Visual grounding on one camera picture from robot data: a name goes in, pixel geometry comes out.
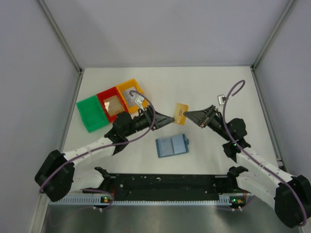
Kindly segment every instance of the blue plastic case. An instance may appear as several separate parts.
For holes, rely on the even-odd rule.
[[[173,137],[163,137],[155,140],[159,158],[185,154],[189,152],[189,140],[184,134]]]

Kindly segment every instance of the red container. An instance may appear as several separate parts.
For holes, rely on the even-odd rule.
[[[115,121],[115,119],[117,118],[117,114],[120,111],[128,112],[126,104],[124,103],[123,98],[116,87],[112,87],[106,91],[98,93],[97,98],[99,102],[101,103],[101,106],[110,123]]]

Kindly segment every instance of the red box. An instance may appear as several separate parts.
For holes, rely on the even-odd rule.
[[[112,87],[112,88],[110,88],[110,89],[108,89],[108,90],[106,90],[106,91],[103,91],[103,92],[101,92],[101,93],[98,93],[96,96],[97,96],[97,98],[98,98],[98,100],[99,100],[99,102],[100,102],[100,104],[101,104],[101,106],[102,106],[102,108],[103,108],[103,110],[104,110],[104,112],[105,112],[105,114],[106,114],[106,117],[108,118],[108,121],[109,121],[110,123],[113,122],[113,121],[115,121],[115,119],[117,118],[117,114],[112,115],[112,116],[109,115],[109,113],[108,113],[108,111],[107,111],[107,109],[106,109],[106,107],[105,107],[105,102],[104,102],[104,100],[106,100],[106,99],[108,99],[108,98],[111,98],[111,97],[113,97],[113,96],[117,96],[118,99],[119,99],[119,101],[120,101],[120,103],[121,103],[121,105],[122,105],[123,108],[124,108],[124,111],[128,112],[128,109],[127,109],[127,107],[126,107],[126,104],[124,103],[123,98],[122,98],[121,94],[119,93],[119,91],[117,90],[116,87]]]

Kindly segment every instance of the silver metal base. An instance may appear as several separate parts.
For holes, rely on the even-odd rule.
[[[100,213],[81,206],[49,206],[41,233],[298,233],[255,199],[242,212],[220,206],[115,206]],[[64,221],[59,227],[52,224]]]

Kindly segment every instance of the metal frame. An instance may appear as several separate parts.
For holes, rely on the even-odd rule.
[[[284,25],[285,21],[287,20],[288,16],[290,15],[290,13],[292,12],[292,10],[294,9],[296,3],[298,2],[298,0],[289,0],[280,16],[280,18],[278,19],[278,21],[276,22],[275,26],[273,27],[270,36],[268,37],[268,39],[266,40],[265,44],[263,45],[261,51],[258,54],[258,57],[256,58],[256,60],[254,61],[254,64],[252,65],[252,68],[254,70],[257,69],[257,67],[259,66],[260,62],[262,61],[264,55],[267,53],[267,51],[269,50],[270,46],[273,44],[275,38],[278,35],[278,32],[280,31],[280,29],[282,28],[282,26]]]
[[[65,124],[64,133],[63,133],[62,138],[59,142],[59,148],[60,148],[60,150],[62,150],[64,147],[64,144],[65,144],[65,141],[66,141],[66,136],[67,136],[67,133],[69,130],[69,125],[70,125],[70,121],[72,118],[74,106],[76,103],[76,99],[77,99],[77,96],[79,93],[81,81],[83,78],[83,70],[80,67],[78,61],[76,60],[74,54],[72,53],[67,41],[65,40],[62,32],[60,31],[60,29],[59,29],[55,19],[53,18],[48,6],[46,5],[45,1],[44,0],[35,0],[35,1],[38,3],[39,8],[41,9],[42,13],[44,14],[45,18],[47,19],[49,25],[51,26],[51,29],[53,30],[55,37],[58,39],[60,45],[62,46],[65,54],[68,56],[72,65],[74,66],[74,68],[76,69],[76,71],[79,74],[79,77],[77,80],[77,85],[76,85],[74,95],[72,98],[72,104],[70,106],[67,121]],[[269,50],[270,46],[273,44],[273,42],[274,42],[275,38],[277,37],[280,29],[282,28],[282,26],[286,22],[286,19],[288,18],[289,14],[292,12],[292,10],[293,10],[293,8],[297,2],[298,2],[297,0],[288,0],[287,5],[286,5],[285,9],[283,10],[279,20],[277,21],[273,30],[271,31],[270,36],[266,40],[264,46],[262,47],[262,49],[261,49],[260,53],[258,54],[258,57],[256,58],[256,60],[254,61],[253,65],[251,65],[251,67],[250,67],[253,78],[254,78],[254,83],[255,83],[255,86],[256,86],[256,89],[258,92],[261,107],[263,110],[263,114],[264,114],[264,117],[265,117],[265,120],[267,123],[270,138],[272,140],[272,144],[273,144],[273,147],[274,147],[274,150],[275,150],[275,153],[276,153],[276,156],[278,159],[282,158],[281,149],[280,149],[280,146],[278,144],[278,138],[277,138],[277,134],[275,131],[275,125],[273,124],[273,120],[270,117],[270,111],[269,111],[269,108],[267,106],[267,101],[265,100],[265,97],[264,97],[262,90],[261,90],[261,85],[260,85],[260,81],[259,81],[259,78],[258,78],[257,73],[256,73],[256,69],[260,65],[260,62],[262,61],[265,54]],[[43,227],[43,221],[44,221],[45,213],[46,213],[46,210],[48,207],[48,203],[49,203],[49,200],[48,200],[47,196],[39,194],[38,200],[36,203],[36,207],[35,207],[35,212],[33,215],[33,220],[31,222],[31,228],[29,230],[30,233],[41,232],[42,227]],[[311,233],[311,221],[308,221],[308,224],[306,225],[306,227],[304,227],[302,229],[302,231],[304,233]]]
[[[45,18],[47,19],[49,25],[51,26],[56,38],[59,41],[59,44],[62,46],[65,54],[67,55],[67,57],[69,58],[69,60],[71,61],[72,65],[74,66],[74,68],[77,70],[77,72],[80,74],[82,72],[82,68],[79,66],[79,63],[77,61],[77,59],[75,58],[75,56],[73,55],[67,41],[65,40],[62,32],[60,31],[54,17],[52,16],[48,6],[46,5],[44,0],[35,0],[42,13],[44,14]]]

